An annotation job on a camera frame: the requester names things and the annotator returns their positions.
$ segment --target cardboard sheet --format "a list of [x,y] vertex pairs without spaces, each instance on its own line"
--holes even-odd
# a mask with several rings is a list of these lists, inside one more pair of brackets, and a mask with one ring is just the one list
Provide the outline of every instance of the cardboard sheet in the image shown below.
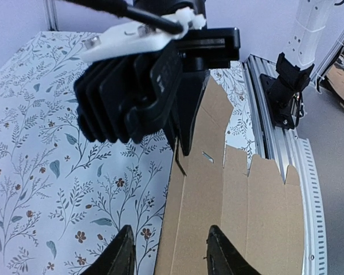
[[207,274],[211,225],[219,225],[261,274],[302,273],[304,221],[298,173],[289,167],[284,184],[275,161],[254,155],[248,175],[247,153],[230,146],[223,164],[224,131],[231,113],[224,90],[210,79],[187,175],[173,164],[157,275]]

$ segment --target metal rail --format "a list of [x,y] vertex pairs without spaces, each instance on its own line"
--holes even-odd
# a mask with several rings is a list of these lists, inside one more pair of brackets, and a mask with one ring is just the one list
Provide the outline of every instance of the metal rail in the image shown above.
[[274,127],[266,105],[260,75],[276,77],[275,64],[250,56],[244,64],[253,131],[257,152],[264,158],[274,159],[286,178],[288,165],[296,167],[301,183],[305,226],[304,275],[327,275],[326,229],[316,165],[310,142],[298,137],[296,130]]
[[47,30],[59,31],[55,0],[43,0]]

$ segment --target screw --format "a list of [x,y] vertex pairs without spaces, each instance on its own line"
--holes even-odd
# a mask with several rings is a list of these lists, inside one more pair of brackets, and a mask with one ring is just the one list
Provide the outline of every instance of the screw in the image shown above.
[[101,40],[99,38],[99,36],[94,36],[91,39],[88,39],[84,42],[84,46],[89,50],[92,49],[95,46],[98,46],[101,44]]
[[149,25],[141,25],[138,27],[139,37],[145,37],[152,33],[155,33],[155,27]]

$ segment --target white wall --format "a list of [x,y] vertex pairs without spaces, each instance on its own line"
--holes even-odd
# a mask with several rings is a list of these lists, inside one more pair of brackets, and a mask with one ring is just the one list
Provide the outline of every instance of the white wall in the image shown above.
[[[209,28],[236,26],[241,30],[242,60],[252,53],[276,61],[292,30],[299,1],[304,0],[206,0],[206,16]],[[343,29],[344,4],[329,18],[316,64],[324,59]]]
[[46,30],[42,0],[0,0],[0,67],[32,36]]
[[63,1],[56,1],[56,10],[60,30],[102,33],[111,26],[127,22],[125,18]]

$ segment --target floral tablecloth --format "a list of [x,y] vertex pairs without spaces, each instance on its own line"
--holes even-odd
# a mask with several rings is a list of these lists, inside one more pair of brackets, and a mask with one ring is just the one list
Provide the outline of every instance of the floral tablecloth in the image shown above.
[[[162,132],[139,144],[89,143],[73,82],[91,33],[41,32],[0,70],[0,274],[80,274],[131,224],[136,273],[152,274],[172,151]],[[255,153],[239,62],[214,70],[234,105],[226,142]]]

